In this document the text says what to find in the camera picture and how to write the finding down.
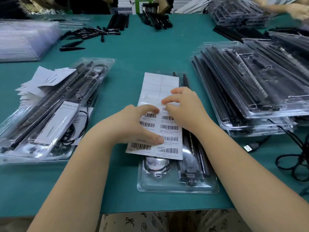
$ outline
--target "barcode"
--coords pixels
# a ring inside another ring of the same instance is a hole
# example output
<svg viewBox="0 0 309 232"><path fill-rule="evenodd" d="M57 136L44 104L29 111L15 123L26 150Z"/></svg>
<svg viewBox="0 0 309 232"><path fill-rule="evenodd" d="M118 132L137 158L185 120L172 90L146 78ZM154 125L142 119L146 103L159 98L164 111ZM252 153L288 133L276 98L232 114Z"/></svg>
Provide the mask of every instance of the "barcode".
<svg viewBox="0 0 309 232"><path fill-rule="evenodd" d="M178 154L178 148L158 147L158 151L166 152L166 153L172 153L172 154Z"/></svg>
<svg viewBox="0 0 309 232"><path fill-rule="evenodd" d="M161 125L160 128L161 129L169 129L169 130L178 130L179 129L178 126L173 126L173 125Z"/></svg>
<svg viewBox="0 0 309 232"><path fill-rule="evenodd" d="M141 144L141 143L131 143L131 148L139 149L139 150L151 150L151 145Z"/></svg>
<svg viewBox="0 0 309 232"><path fill-rule="evenodd" d="M144 122L144 121L140 121L139 123L141 125L145 126L145 127L150 127L150 128L154 128L155 127L155 124L153 124L153 123L147 123L147 122Z"/></svg>
<svg viewBox="0 0 309 232"><path fill-rule="evenodd" d="M174 120L172 116L162 116L162 119L164 120Z"/></svg>
<svg viewBox="0 0 309 232"><path fill-rule="evenodd" d="M164 140L165 141L175 141L175 142L178 142L178 137L166 137L166 136L163 136Z"/></svg>
<svg viewBox="0 0 309 232"><path fill-rule="evenodd" d="M156 118L157 117L156 114L151 114L151 113L146 113L144 116L145 117L150 117L150 118Z"/></svg>

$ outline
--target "hand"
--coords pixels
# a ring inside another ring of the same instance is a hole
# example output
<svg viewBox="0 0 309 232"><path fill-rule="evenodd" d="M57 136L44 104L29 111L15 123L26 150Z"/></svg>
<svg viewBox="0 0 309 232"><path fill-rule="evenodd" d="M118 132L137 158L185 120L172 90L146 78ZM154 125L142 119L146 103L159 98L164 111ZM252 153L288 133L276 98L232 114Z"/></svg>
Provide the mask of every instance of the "hand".
<svg viewBox="0 0 309 232"><path fill-rule="evenodd" d="M309 6L292 3L286 6L286 11L293 19L304 20L309 18Z"/></svg>
<svg viewBox="0 0 309 232"><path fill-rule="evenodd" d="M139 123L139 119L147 112L159 113L159 108L153 105L135 107L126 106L122 111L102 120L88 133L100 140L108 140L112 145L144 140L158 145L164 142L163 137L145 129Z"/></svg>
<svg viewBox="0 0 309 232"><path fill-rule="evenodd" d="M179 87L171 90L172 94L164 98L162 104L171 102L180 103L180 106L166 105L166 110L175 119L176 123L195 134L205 121L211 121L197 94L188 87Z"/></svg>

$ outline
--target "teal tabletop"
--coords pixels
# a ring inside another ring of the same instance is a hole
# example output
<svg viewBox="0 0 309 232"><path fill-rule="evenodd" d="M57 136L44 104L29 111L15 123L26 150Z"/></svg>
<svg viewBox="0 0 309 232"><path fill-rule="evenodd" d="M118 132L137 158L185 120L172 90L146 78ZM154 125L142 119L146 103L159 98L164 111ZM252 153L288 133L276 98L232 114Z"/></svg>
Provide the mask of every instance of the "teal tabletop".
<svg viewBox="0 0 309 232"><path fill-rule="evenodd" d="M90 24L107 26L110 16L94 16ZM81 45L85 50L59 52L54 46L39 62L0 64L0 121L5 120L19 106L16 88L28 81L38 66L54 70L71 66L81 57L114 58L116 63L108 74L99 94L90 127L120 111L129 104L137 105L145 72L186 72L192 89L198 94L206 111L215 119L210 101L195 75L190 56L203 42L227 41L213 32L215 26L208 15L171 15L172 29L156 31L141 23L138 16L130 18L129 28L121 36L89 39ZM289 25L291 19L278 17L274 26ZM297 131L304 138L306 129ZM256 139L240 139L244 145ZM101 213L146 211L201 210L232 208L222 184L216 195L142 193L137 190L137 169L141 156L126 154L126 145L112 151ZM305 186L294 180L288 171L280 171L274 164L278 155L298 153L300 150L287 135L273 136L252 156L299 193ZM65 164L33 164L0 166L0 217L35 215Z"/></svg>

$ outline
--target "fingernail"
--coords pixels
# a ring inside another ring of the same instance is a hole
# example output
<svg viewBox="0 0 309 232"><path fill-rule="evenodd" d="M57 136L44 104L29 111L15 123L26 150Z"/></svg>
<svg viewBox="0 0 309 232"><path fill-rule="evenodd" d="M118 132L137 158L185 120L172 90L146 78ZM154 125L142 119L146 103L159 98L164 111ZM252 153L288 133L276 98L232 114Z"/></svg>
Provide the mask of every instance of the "fingernail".
<svg viewBox="0 0 309 232"><path fill-rule="evenodd" d="M158 142L159 142L159 143L163 143L163 142L164 142L164 138L163 138L163 137L161 137L161 136L160 136L160 137L158 137Z"/></svg>

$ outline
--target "barcode sticker sheet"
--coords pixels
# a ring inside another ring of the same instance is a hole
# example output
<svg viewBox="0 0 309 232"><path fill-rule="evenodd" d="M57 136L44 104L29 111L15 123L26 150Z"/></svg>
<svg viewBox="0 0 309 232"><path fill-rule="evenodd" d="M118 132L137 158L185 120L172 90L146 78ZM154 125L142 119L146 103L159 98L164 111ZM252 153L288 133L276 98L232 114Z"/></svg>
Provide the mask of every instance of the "barcode sticker sheet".
<svg viewBox="0 0 309 232"><path fill-rule="evenodd" d="M178 86L178 77L145 73L138 106L152 104L158 107L160 112L143 115L140 124L162 136L164 143L152 146L143 140L137 140L128 144L126 153L182 160L182 128L176 124L174 118L161 104L161 100L170 96L170 91Z"/></svg>

